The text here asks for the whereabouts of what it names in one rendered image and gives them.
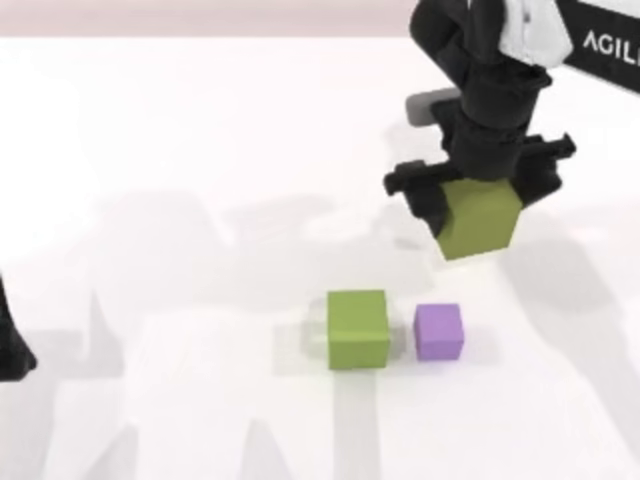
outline purple cube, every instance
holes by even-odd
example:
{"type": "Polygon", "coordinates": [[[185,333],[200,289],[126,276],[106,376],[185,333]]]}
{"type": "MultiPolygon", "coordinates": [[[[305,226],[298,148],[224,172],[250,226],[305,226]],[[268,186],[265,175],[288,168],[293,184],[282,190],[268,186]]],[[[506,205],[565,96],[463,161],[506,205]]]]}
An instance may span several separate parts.
{"type": "Polygon", "coordinates": [[[460,358],[464,329],[459,305],[418,305],[413,332],[419,361],[460,358]]]}

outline tabletop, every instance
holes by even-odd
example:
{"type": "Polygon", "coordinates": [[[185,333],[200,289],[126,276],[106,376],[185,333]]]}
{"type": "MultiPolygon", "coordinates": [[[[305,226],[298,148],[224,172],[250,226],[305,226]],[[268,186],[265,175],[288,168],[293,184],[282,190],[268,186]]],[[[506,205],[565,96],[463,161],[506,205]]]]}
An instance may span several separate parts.
{"type": "Polygon", "coordinates": [[[40,368],[2,480],[640,478],[637,96],[561,68],[562,191],[446,263],[382,177],[441,161],[407,39],[0,42],[0,258],[40,368]],[[389,366],[327,368],[324,298],[384,289],[389,366]],[[462,358],[419,364],[419,303],[462,358]]]}

